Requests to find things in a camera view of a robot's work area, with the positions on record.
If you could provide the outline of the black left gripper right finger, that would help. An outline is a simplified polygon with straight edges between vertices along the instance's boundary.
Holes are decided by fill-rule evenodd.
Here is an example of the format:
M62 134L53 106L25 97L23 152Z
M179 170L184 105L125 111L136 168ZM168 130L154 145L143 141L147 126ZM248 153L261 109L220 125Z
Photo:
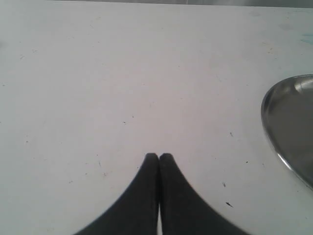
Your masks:
M164 235L246 235L211 208L190 186L174 157L159 158L160 214Z

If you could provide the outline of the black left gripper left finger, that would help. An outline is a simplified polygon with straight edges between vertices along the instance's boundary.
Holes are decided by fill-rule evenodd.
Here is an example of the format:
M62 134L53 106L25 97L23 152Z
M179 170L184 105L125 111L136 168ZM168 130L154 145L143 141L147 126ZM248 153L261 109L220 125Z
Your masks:
M159 209L159 159L146 154L123 194L78 235L156 235Z

